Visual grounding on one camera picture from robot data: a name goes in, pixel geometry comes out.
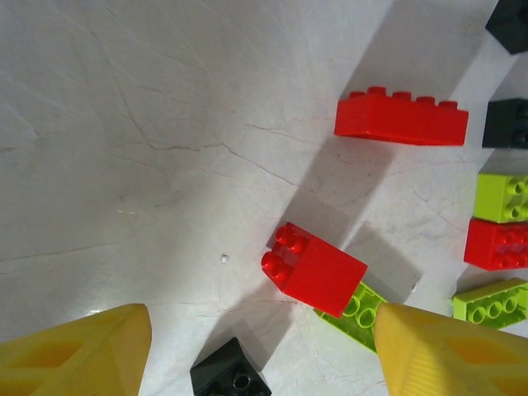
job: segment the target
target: lime green lego brick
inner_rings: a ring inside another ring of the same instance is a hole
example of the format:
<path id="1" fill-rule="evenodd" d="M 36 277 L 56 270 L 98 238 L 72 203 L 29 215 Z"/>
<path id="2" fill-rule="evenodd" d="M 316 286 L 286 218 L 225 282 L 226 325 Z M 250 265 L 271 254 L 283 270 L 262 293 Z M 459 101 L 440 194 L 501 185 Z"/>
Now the lime green lego brick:
<path id="1" fill-rule="evenodd" d="M 453 297 L 453 317 L 482 324 L 488 328 L 504 328 L 526 319 L 528 282 L 510 279 Z"/>
<path id="2" fill-rule="evenodd" d="M 527 175 L 478 175 L 474 217 L 494 223 L 528 220 Z"/>
<path id="3" fill-rule="evenodd" d="M 332 324 L 348 337 L 353 338 L 375 353 L 374 321 L 378 305 L 386 302 L 386 299 L 378 295 L 369 286 L 360 282 L 340 318 L 334 318 L 332 315 L 318 309 L 313 311 L 321 319 Z"/>

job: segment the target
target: lego stud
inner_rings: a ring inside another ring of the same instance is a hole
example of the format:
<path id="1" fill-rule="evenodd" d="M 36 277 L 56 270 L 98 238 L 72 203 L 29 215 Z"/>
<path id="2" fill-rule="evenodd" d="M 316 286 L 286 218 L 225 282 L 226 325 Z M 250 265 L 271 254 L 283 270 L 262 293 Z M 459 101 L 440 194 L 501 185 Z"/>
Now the lego stud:
<path id="1" fill-rule="evenodd" d="M 514 265 L 517 268 L 524 268 L 528 264 L 528 257 L 526 254 L 520 254 L 517 260 L 515 260 Z"/>
<path id="2" fill-rule="evenodd" d="M 262 256 L 261 265 L 262 268 L 271 271 L 277 268 L 282 263 L 282 258 L 274 252 L 267 252 Z"/>
<path id="3" fill-rule="evenodd" d="M 507 314 L 511 314 L 517 308 L 517 299 L 515 297 L 510 297 L 502 303 L 502 310 Z"/>
<path id="4" fill-rule="evenodd" d="M 275 240 L 281 245 L 287 245 L 294 234 L 295 233 L 291 229 L 280 227 L 275 234 Z"/>
<path id="5" fill-rule="evenodd" d="M 406 91 L 399 91 L 393 93 L 393 97 L 397 97 L 398 99 L 404 99 L 405 101 L 411 101 L 413 99 L 413 95 L 411 95 L 411 92 Z"/>
<path id="6" fill-rule="evenodd" d="M 483 307 L 477 307 L 475 310 L 469 313 L 469 321 L 471 323 L 480 324 L 486 318 L 486 309 Z"/>
<path id="7" fill-rule="evenodd" d="M 363 97 L 364 95 L 365 93 L 362 91 L 352 91 L 348 94 L 348 97 L 352 99 L 353 97 Z"/>
<path id="8" fill-rule="evenodd" d="M 487 308 L 486 308 L 486 314 L 489 318 L 495 319 L 498 318 L 498 315 L 501 314 L 502 311 L 502 305 L 498 301 L 492 302 Z"/>
<path id="9" fill-rule="evenodd" d="M 360 328 L 371 328 L 376 320 L 376 311 L 367 308 L 356 317 L 356 322 Z"/>
<path id="10" fill-rule="evenodd" d="M 528 130 L 515 131 L 513 141 L 515 143 L 528 143 Z"/>
<path id="11" fill-rule="evenodd" d="M 441 101 L 438 103 L 438 106 L 440 107 L 447 107 L 448 109 L 456 110 L 459 103 L 457 101 Z"/>
<path id="12" fill-rule="evenodd" d="M 517 108 L 516 118 L 528 118 L 528 105 L 520 105 Z"/>
<path id="13" fill-rule="evenodd" d="M 515 242 L 526 245 L 528 243 L 528 233 L 523 233 L 520 229 L 517 230 Z"/>
<path id="14" fill-rule="evenodd" d="M 286 245 L 288 250 L 293 253 L 301 253 L 306 247 L 306 238 L 294 234 L 293 238 Z"/>
<path id="15" fill-rule="evenodd" d="M 286 269 L 284 267 L 282 268 L 274 268 L 271 270 L 271 278 L 274 281 L 282 282 L 286 280 L 286 277 L 288 274 L 286 273 Z"/>
<path id="16" fill-rule="evenodd" d="M 517 234 L 513 231 L 506 231 L 503 233 L 500 233 L 497 236 L 497 242 L 503 243 L 503 244 L 509 244 L 514 243 L 517 240 Z"/>
<path id="17" fill-rule="evenodd" d="M 237 391 L 244 391 L 249 388 L 251 377 L 247 374 L 235 374 L 233 378 L 233 388 Z"/>
<path id="18" fill-rule="evenodd" d="M 519 260 L 517 260 L 517 266 L 519 268 L 527 268 L 528 267 L 528 254 L 522 253 L 519 257 Z"/>
<path id="19" fill-rule="evenodd" d="M 427 105 L 434 105 L 435 104 L 435 98 L 434 97 L 417 97 L 416 101 L 418 103 L 424 103 Z"/>
<path id="20" fill-rule="evenodd" d="M 380 95 L 381 97 L 387 95 L 387 90 L 385 89 L 385 87 L 369 87 L 369 89 L 367 89 L 366 91 L 370 95 Z"/>
<path id="21" fill-rule="evenodd" d="M 519 219 L 521 217 L 521 207 L 520 206 L 507 206 L 504 210 L 504 217 L 509 220 Z"/>
<path id="22" fill-rule="evenodd" d="M 346 318 L 351 318 L 352 316 L 357 314 L 357 311 L 360 310 L 360 306 L 361 306 L 360 299 L 358 299 L 357 297 L 353 295 L 350 300 L 350 303 L 348 303 L 348 305 L 345 308 L 345 311 L 343 312 L 343 316 Z"/>
<path id="23" fill-rule="evenodd" d="M 506 187 L 506 191 L 509 194 L 518 196 L 522 194 L 522 191 L 525 189 L 525 183 L 523 181 L 510 181 Z"/>
<path id="24" fill-rule="evenodd" d="M 499 257 L 496 259 L 495 261 L 499 267 L 501 268 L 511 268 L 513 267 L 513 261 L 512 261 L 512 258 L 509 257 L 509 256 L 503 256 L 503 257 Z"/>

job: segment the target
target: white table surface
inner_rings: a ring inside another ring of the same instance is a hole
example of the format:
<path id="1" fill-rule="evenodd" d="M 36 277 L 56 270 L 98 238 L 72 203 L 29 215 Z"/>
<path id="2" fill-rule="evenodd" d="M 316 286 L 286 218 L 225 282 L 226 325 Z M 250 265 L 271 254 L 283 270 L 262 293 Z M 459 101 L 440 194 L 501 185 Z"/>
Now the white table surface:
<path id="1" fill-rule="evenodd" d="M 387 394 L 376 355 L 260 258 L 289 220 L 441 314 L 457 290 L 528 279 L 462 261 L 481 167 L 528 171 L 526 152 L 480 148 L 488 100 L 528 96 L 528 55 L 484 30 L 495 3 L 0 1 L 0 341 L 145 303 L 142 395 L 190 395 L 195 360 L 233 335 L 276 395 Z M 466 145 L 335 138 L 337 100 L 369 85 L 459 101 Z"/>

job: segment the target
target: red 2x4 brick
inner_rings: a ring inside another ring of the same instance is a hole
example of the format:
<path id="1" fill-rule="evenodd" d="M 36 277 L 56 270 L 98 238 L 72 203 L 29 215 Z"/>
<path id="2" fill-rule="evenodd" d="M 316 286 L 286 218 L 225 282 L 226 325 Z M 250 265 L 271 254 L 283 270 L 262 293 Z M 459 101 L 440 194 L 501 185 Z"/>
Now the red 2x4 brick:
<path id="1" fill-rule="evenodd" d="M 528 268 L 528 223 L 469 221 L 464 261 L 486 271 Z"/>
<path id="2" fill-rule="evenodd" d="M 334 134 L 355 138 L 424 146 L 461 146 L 464 144 L 469 113 L 457 110 L 456 101 L 418 97 L 411 92 L 387 96 L 384 87 L 367 92 L 351 92 L 337 104 Z"/>

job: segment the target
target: red 2x2 brick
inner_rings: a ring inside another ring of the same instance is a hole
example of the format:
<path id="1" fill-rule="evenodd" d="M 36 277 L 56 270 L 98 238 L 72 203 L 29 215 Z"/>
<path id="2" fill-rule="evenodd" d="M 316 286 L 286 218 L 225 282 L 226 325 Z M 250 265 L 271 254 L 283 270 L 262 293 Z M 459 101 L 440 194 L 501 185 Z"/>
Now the red 2x2 brick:
<path id="1" fill-rule="evenodd" d="M 464 261 L 486 271 L 528 268 L 528 223 L 471 219 Z"/>
<path id="2" fill-rule="evenodd" d="M 275 240 L 264 273 L 285 295 L 341 317 L 367 266 L 292 223 Z"/>

